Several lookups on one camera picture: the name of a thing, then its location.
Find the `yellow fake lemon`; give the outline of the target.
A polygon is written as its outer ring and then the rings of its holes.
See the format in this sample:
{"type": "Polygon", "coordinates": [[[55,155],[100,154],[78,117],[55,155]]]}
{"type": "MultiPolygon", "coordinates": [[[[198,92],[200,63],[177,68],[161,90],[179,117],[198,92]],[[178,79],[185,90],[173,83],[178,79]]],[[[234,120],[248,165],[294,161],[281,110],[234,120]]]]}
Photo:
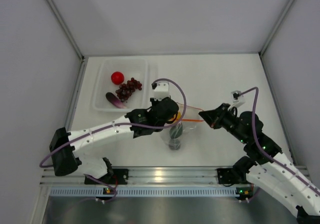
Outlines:
{"type": "Polygon", "coordinates": [[[166,123],[167,124],[173,124],[177,122],[181,118],[181,113],[178,111],[171,119],[169,119],[166,123]]]}

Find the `green fake avocado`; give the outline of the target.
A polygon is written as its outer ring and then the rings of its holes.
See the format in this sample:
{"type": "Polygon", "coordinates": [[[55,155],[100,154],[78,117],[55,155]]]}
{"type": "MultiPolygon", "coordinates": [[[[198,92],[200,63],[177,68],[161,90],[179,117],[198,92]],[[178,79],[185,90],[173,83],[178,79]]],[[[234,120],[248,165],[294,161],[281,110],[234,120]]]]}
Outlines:
{"type": "Polygon", "coordinates": [[[180,125],[173,126],[169,130],[169,136],[171,139],[177,139],[183,134],[183,127],[180,125]]]}

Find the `clear zip top bag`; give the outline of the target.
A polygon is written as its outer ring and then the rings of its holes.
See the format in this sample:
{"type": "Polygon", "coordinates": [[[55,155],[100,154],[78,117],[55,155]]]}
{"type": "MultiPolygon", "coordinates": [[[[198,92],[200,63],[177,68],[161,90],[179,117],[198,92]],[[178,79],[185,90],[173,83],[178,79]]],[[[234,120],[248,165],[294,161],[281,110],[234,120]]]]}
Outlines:
{"type": "Polygon", "coordinates": [[[176,139],[170,138],[170,128],[165,128],[160,132],[160,137],[167,147],[172,151],[177,151],[181,148],[181,146],[186,142],[187,135],[193,132],[197,125],[202,123],[204,120],[199,116],[199,112],[202,112],[203,109],[189,106],[184,107],[182,103],[177,103],[179,107],[179,112],[181,113],[180,119],[175,122],[175,126],[183,127],[183,134],[176,139]]]}

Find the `dark red fake grapes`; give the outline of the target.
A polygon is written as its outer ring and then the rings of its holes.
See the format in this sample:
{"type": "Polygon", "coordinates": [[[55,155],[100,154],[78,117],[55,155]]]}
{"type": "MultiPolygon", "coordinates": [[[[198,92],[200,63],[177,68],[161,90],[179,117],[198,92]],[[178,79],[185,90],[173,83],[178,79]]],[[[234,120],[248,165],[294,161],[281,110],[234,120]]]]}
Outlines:
{"type": "Polygon", "coordinates": [[[135,78],[129,79],[126,83],[119,85],[118,89],[115,91],[116,96],[121,102],[126,102],[134,92],[142,90],[142,83],[135,78]]]}

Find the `purple fake eggplant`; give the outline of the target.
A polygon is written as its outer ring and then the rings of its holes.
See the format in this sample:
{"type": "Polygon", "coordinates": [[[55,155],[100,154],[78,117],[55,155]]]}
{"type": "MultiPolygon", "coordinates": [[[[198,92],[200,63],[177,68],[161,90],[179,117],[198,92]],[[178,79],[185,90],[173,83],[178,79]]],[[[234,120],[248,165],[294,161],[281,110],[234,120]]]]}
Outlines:
{"type": "Polygon", "coordinates": [[[105,94],[107,101],[118,109],[126,109],[127,107],[112,92],[105,94]]]}

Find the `red fake tomato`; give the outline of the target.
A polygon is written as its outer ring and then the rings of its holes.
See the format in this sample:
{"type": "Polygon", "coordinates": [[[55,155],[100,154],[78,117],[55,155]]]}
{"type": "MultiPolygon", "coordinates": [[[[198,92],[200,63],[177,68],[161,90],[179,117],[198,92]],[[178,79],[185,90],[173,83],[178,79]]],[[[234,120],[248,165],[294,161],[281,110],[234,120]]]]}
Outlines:
{"type": "Polygon", "coordinates": [[[111,74],[110,79],[114,85],[120,85],[124,82],[125,76],[122,72],[115,71],[111,74]]]}

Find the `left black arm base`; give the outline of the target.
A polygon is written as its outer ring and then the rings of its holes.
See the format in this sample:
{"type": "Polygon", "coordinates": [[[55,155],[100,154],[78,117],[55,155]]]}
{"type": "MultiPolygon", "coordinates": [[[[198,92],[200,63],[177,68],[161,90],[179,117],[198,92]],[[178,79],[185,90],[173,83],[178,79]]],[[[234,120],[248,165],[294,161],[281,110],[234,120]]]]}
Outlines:
{"type": "Polygon", "coordinates": [[[127,168],[116,168],[108,171],[105,168],[92,168],[84,171],[83,174],[85,175],[84,183],[86,185],[98,184],[96,180],[108,185],[114,185],[116,183],[120,185],[126,185],[129,176],[129,170],[127,168]]]}

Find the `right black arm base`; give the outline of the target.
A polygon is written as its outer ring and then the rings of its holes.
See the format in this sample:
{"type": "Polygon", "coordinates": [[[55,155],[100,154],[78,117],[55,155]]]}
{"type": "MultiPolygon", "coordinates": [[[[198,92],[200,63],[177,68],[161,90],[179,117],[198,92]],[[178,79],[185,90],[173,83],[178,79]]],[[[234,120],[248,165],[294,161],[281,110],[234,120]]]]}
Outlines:
{"type": "Polygon", "coordinates": [[[239,175],[233,168],[218,168],[217,170],[218,183],[223,186],[232,186],[239,184],[239,175]]]}

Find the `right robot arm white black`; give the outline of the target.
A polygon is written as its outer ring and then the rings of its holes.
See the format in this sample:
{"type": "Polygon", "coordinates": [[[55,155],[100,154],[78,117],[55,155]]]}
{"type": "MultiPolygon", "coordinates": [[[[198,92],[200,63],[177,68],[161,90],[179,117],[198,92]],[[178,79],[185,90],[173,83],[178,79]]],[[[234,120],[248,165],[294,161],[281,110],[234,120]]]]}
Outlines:
{"type": "Polygon", "coordinates": [[[299,224],[320,222],[320,190],[296,168],[270,137],[263,133],[264,124],[251,111],[234,115],[223,103],[199,116],[212,129],[225,129],[244,144],[246,155],[232,167],[240,183],[249,182],[281,203],[299,224]]]}

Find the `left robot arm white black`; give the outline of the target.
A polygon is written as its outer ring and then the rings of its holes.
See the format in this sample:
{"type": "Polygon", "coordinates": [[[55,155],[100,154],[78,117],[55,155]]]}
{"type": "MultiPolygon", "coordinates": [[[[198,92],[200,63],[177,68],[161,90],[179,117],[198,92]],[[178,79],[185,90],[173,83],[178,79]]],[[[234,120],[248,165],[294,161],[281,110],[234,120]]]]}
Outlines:
{"type": "Polygon", "coordinates": [[[102,184],[109,183],[113,178],[110,161],[106,157],[91,156],[90,151],[160,132],[177,117],[178,111],[178,104],[166,97],[148,109],[134,109],[107,125],[78,131],[57,129],[49,145],[54,174],[63,177],[79,171],[102,184]]]}

